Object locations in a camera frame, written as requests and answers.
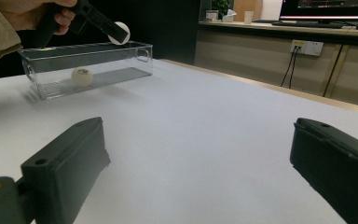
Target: white table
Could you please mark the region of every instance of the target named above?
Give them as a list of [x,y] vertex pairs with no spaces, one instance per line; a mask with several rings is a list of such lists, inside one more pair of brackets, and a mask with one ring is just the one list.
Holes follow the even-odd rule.
[[76,224],[344,223],[292,167],[297,118],[358,138],[358,112],[154,61],[154,75],[49,101],[0,79],[0,176],[102,117],[112,163]]

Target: computer monitor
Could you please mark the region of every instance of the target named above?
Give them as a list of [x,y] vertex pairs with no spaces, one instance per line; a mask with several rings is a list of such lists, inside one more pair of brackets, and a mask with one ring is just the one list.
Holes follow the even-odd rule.
[[282,0],[280,21],[358,21],[358,0]]

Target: power outlet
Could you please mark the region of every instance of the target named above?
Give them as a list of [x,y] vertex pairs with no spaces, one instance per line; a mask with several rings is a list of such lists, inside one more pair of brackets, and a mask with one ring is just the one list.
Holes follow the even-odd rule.
[[324,43],[322,42],[308,42],[305,47],[305,54],[319,56],[321,55]]
[[307,46],[307,41],[305,41],[305,40],[293,40],[292,47],[290,48],[290,52],[293,52],[295,50],[295,46],[300,48],[299,50],[296,49],[295,52],[300,53],[300,54],[304,54],[305,53],[305,48]]

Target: black handheld tool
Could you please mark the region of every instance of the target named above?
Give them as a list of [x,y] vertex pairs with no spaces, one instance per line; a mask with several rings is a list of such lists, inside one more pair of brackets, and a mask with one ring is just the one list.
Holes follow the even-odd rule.
[[[30,41],[30,44],[34,48],[46,47],[59,26],[54,20],[54,15],[60,13],[62,9],[62,6],[51,3],[45,16],[37,25],[35,35]],[[88,0],[78,0],[77,4],[74,7],[71,7],[70,10],[76,14],[75,19],[69,26],[69,29],[75,34],[82,34],[87,25],[91,23],[120,44],[124,44],[128,39],[127,36],[129,35],[129,32],[105,17],[104,14],[92,6]]]

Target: black cable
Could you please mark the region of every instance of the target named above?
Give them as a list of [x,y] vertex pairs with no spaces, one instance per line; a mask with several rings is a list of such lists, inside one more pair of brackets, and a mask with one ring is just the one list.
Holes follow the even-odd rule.
[[289,72],[290,65],[292,64],[293,56],[295,55],[296,50],[297,50],[297,46],[295,46],[295,48],[292,51],[292,57],[290,57],[289,66],[287,67],[286,73],[284,74],[284,77],[283,77],[283,80],[282,80],[282,83],[281,83],[281,87],[283,86],[283,82],[286,79],[287,73]]
[[296,57],[297,57],[298,51],[299,51],[300,49],[301,49],[301,48],[298,48],[298,49],[296,50],[296,53],[295,53],[295,58],[293,59],[292,75],[290,76],[290,80],[289,80],[289,89],[292,89],[292,78],[293,78],[293,72],[295,71],[295,66],[296,66]]

